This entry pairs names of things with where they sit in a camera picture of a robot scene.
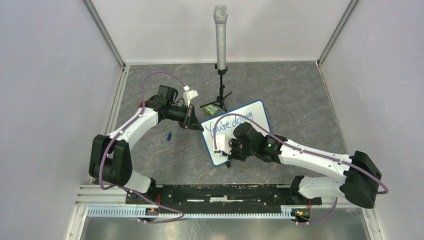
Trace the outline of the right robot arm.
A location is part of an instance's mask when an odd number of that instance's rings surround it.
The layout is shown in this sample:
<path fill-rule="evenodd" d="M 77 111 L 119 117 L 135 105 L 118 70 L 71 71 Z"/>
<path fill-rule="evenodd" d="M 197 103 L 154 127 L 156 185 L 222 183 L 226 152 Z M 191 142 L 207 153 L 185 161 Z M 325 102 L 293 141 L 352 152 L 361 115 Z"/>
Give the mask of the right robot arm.
<path fill-rule="evenodd" d="M 349 155 L 314 149 L 280 135 L 264 135 L 248 122 L 237 126 L 233 137 L 221 135 L 216 139 L 217 150 L 230 160 L 256 157 L 265 163 L 296 166 L 321 174 L 295 177 L 288 191 L 295 204 L 314 198 L 345 198 L 358 207 L 372 209 L 377 195 L 388 193 L 380 170 L 362 151 Z"/>

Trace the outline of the blue marker cap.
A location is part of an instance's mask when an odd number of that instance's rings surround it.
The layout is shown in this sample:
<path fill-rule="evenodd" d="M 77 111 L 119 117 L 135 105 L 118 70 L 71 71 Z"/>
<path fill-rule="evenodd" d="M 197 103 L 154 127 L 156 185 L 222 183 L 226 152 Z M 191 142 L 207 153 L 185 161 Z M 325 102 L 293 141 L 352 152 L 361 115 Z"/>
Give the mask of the blue marker cap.
<path fill-rule="evenodd" d="M 166 140 L 167 140 L 167 141 L 170 141 L 170 140 L 171 140 L 171 138 L 172 138 L 172 133 L 171 133 L 171 132 L 169 132 L 169 133 L 168 133 L 168 135 L 167 135 Z"/>

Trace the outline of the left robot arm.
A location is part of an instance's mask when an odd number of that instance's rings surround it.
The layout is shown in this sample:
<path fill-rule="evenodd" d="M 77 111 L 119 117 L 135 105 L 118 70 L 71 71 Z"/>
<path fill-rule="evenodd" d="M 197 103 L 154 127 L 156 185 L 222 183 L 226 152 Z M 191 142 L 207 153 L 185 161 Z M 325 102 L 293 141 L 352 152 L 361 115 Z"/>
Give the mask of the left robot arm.
<path fill-rule="evenodd" d="M 183 103 L 177 105 L 178 91 L 160 85 L 157 94 L 143 101 L 124 125 L 107 135 L 98 134 L 92 142 L 89 175 L 99 182 L 136 191 L 145 204 L 153 203 L 157 198 L 156 182 L 133 169 L 131 149 L 162 120 L 175 121 L 182 129 L 203 131 L 191 103 L 199 94 L 188 86 L 184 90 Z"/>

